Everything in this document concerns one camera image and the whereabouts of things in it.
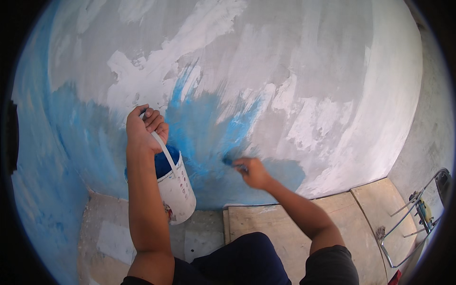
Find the concrete wall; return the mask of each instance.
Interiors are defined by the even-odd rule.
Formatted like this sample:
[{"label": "concrete wall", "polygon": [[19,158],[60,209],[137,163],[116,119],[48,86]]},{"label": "concrete wall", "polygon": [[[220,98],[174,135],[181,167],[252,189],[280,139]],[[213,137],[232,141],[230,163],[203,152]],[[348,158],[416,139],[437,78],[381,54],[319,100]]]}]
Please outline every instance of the concrete wall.
[{"label": "concrete wall", "polygon": [[128,112],[171,125],[198,209],[274,200],[222,156],[257,155],[293,191],[322,197],[385,177],[421,81],[402,1],[62,1],[49,49],[67,154],[94,191],[127,197]]},{"label": "concrete wall", "polygon": [[[423,45],[420,99],[409,136],[388,174],[405,201],[414,191],[420,191],[440,168],[445,167],[452,173],[455,156],[454,102],[446,63],[432,30],[418,12],[414,16],[421,26]],[[443,205],[434,182],[423,198],[435,219],[440,217]],[[422,229],[419,217],[414,220],[417,229]],[[417,241],[424,237],[425,232],[422,232]]]},{"label": "concrete wall", "polygon": [[20,142],[12,182],[22,224],[44,265],[60,284],[75,285],[88,192],[65,154],[58,126],[49,120],[55,106],[47,54],[56,9],[57,3],[51,3],[44,12],[17,66],[12,99],[17,104]]}]

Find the hand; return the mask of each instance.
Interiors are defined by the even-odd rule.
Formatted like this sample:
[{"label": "hand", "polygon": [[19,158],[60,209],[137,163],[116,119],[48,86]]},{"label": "hand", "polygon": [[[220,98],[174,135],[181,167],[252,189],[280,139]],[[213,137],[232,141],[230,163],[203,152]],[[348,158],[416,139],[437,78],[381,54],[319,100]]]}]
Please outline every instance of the hand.
[{"label": "hand", "polygon": [[165,118],[160,115],[160,111],[149,108],[149,104],[137,106],[127,117],[127,137],[128,146],[132,149],[148,147],[155,154],[161,153],[158,141],[151,135],[155,131],[163,143],[168,141],[169,125],[165,123]]},{"label": "hand", "polygon": [[243,157],[233,162],[236,170],[242,174],[245,183],[252,188],[266,190],[274,180],[258,158]]}]

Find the fingers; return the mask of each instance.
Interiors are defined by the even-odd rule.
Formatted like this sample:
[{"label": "fingers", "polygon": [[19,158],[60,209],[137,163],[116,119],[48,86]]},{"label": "fingers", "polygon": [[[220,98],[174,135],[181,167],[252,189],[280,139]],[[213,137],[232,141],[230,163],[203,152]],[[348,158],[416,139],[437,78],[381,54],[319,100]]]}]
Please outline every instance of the fingers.
[{"label": "fingers", "polygon": [[154,110],[152,108],[148,108],[146,110],[146,114],[143,117],[144,124],[146,128],[158,117],[160,116],[160,111],[159,110]]},{"label": "fingers", "polygon": [[249,166],[251,160],[253,158],[250,158],[250,157],[241,157],[239,159],[236,159],[233,164],[234,165],[245,165],[245,166]]},{"label": "fingers", "polygon": [[154,130],[157,129],[157,127],[161,124],[165,122],[165,118],[162,116],[162,115],[158,115],[151,123],[150,125],[146,128],[146,130],[151,133],[153,132]]},{"label": "fingers", "polygon": [[152,112],[154,111],[154,109],[152,108],[147,108],[144,112],[144,116],[142,117],[143,121],[145,121],[145,119],[149,118],[150,115],[152,115]]},{"label": "fingers", "polygon": [[149,107],[149,104],[144,104],[141,106],[136,106],[133,111],[130,112],[129,116],[137,116],[139,117],[142,113],[146,111],[146,109]]},{"label": "fingers", "polygon": [[157,129],[155,130],[155,132],[157,134],[165,134],[165,135],[168,135],[169,133],[169,130],[170,130],[170,127],[167,123],[163,122],[163,123],[160,123],[158,126],[157,126]]},{"label": "fingers", "polygon": [[235,169],[236,169],[237,172],[239,172],[239,173],[242,175],[242,177],[244,177],[244,176],[246,176],[246,175],[249,174],[249,173],[245,170],[245,168],[243,168],[243,167],[236,167]]}]

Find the dark shirt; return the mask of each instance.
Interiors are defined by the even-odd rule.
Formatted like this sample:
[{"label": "dark shirt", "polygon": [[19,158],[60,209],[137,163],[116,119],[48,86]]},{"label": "dark shirt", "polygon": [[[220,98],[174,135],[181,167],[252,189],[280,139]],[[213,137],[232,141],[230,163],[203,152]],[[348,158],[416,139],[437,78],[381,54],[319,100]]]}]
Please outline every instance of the dark shirt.
[{"label": "dark shirt", "polygon": [[[300,285],[354,285],[359,284],[358,272],[352,255],[341,245],[322,248],[306,261],[306,275]],[[127,276],[121,285],[152,285],[141,278]]]}]

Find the bucket handle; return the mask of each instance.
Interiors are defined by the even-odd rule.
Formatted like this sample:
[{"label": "bucket handle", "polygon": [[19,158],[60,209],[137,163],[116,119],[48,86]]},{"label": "bucket handle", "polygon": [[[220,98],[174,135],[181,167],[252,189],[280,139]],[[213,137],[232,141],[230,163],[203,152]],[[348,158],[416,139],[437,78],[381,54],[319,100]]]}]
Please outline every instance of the bucket handle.
[{"label": "bucket handle", "polygon": [[161,140],[161,137],[160,137],[155,131],[153,131],[153,132],[151,133],[151,135],[152,135],[152,136],[158,141],[158,143],[160,144],[161,149],[162,149],[163,152],[165,153],[166,159],[168,160],[168,163],[169,163],[170,166],[171,166],[172,173],[174,174],[174,178],[177,178],[177,168],[176,168],[176,165],[174,165],[174,161],[172,160],[171,155],[170,155],[170,152],[169,152],[168,149],[166,148],[166,145],[163,143],[163,141]]}]

